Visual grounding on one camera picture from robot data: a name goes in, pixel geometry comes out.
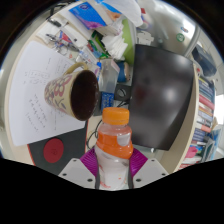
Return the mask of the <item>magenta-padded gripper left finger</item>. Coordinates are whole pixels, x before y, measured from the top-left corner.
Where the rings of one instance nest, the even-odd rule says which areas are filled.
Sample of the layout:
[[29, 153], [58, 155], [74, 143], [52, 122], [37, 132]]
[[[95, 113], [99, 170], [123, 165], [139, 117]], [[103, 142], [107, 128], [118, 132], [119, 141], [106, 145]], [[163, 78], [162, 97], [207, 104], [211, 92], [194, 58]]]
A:
[[94, 189], [98, 176], [98, 162], [94, 149], [89, 150], [80, 159], [72, 158], [59, 177], [78, 186]]

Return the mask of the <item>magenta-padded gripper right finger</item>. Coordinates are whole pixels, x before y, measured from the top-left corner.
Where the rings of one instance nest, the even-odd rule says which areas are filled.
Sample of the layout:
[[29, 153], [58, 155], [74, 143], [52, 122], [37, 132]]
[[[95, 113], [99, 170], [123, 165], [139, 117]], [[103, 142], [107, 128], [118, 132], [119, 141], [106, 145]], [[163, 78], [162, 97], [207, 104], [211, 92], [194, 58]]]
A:
[[137, 149], [129, 160], [128, 187], [136, 189], [148, 185], [168, 175], [155, 158], [147, 158]]

